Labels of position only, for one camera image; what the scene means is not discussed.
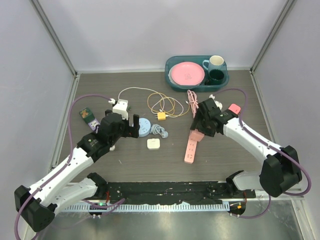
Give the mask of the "pink cube socket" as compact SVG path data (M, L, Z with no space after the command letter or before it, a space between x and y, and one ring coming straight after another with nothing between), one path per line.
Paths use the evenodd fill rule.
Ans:
M189 139L192 141L200 142L204 138L204 134L198 130L191 130L189 134Z

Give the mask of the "dark green cube socket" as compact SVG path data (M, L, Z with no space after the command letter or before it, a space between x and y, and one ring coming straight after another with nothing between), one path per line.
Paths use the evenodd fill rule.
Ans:
M85 107L82 110L80 110L79 115L86 124L91 123L95 119L93 112L88 107Z

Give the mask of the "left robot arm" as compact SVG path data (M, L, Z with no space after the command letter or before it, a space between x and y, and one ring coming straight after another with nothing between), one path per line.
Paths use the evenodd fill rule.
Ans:
M121 137L138 138L139 120L139 115L134 114L133 123L129 124L128 117L106 110L97 129L83 136L71 154L54 170L30 187L21 185L14 191L18 217L38 233L66 207L87 198L102 199L108 191L107 182L95 172L73 186L67 185L107 154Z

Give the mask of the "purple power strip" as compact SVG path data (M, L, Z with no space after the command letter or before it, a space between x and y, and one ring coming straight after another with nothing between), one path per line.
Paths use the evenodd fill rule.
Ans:
M88 126L91 128L92 131L94 131L95 133L98 131L99 128L99 121L95 118L94 120L90 121L88 123Z

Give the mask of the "pink power strip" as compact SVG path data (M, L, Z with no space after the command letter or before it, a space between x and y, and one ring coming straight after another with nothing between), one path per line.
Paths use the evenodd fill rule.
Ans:
M193 139L188 140L185 156L184 156L185 163L193 164L195 155L196 155L197 143L198 142L196 140L193 140Z

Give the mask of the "round blue power strip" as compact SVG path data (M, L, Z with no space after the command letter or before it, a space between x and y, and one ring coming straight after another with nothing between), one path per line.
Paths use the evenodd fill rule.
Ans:
M143 138L150 134L151 132L151 122L146 118L139 119L139 137Z

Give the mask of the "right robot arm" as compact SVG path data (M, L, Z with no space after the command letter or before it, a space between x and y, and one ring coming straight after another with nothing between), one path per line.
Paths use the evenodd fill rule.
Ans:
M212 98L198 104L190 129L214 137L224 135L252 154L261 164L258 172L239 170L226 178L226 193L233 198L245 190L265 191L278 197L302 180L297 151L282 147L258 134L240 120L241 108L232 104L222 111Z

